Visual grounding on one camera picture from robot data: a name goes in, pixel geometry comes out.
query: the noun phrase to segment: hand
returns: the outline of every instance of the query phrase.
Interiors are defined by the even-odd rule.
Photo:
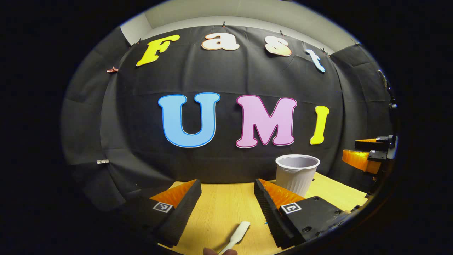
[[[215,252],[213,249],[204,248],[203,255],[219,255],[219,254],[217,252]],[[227,249],[222,255],[237,255],[237,251],[232,250],[232,249]]]

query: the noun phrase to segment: letter m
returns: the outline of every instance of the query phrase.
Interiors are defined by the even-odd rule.
[[[276,129],[277,135],[272,139],[274,145],[294,143],[293,113],[297,105],[296,100],[280,98],[270,116],[258,96],[240,96],[236,102],[242,106],[242,134],[236,141],[239,148],[251,148],[258,144],[258,140],[253,137],[254,128],[264,145],[269,143]]]

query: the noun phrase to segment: wooden table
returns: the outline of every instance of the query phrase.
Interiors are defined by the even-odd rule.
[[[367,201],[364,192],[319,173],[314,179],[305,198],[319,196],[344,211],[350,211],[356,205],[362,206]],[[170,188],[182,183],[176,181]],[[266,219],[253,187],[254,183],[202,184],[202,194],[181,240],[171,250],[186,255],[201,255],[203,248],[207,247],[219,252],[228,244],[239,223],[249,221],[250,229],[244,239],[233,247],[239,255],[273,255],[283,251],[275,245],[265,224]]]

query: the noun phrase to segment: white ceiling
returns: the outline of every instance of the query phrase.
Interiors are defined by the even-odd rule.
[[[271,22],[317,40],[333,51],[358,41],[344,29],[294,2],[281,0],[170,0],[144,12],[152,29],[208,16],[236,16]]]

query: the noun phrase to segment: paper cup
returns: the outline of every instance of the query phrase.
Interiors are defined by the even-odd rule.
[[[319,166],[319,159],[307,155],[284,155],[276,158],[275,162],[275,184],[299,196],[305,196]]]

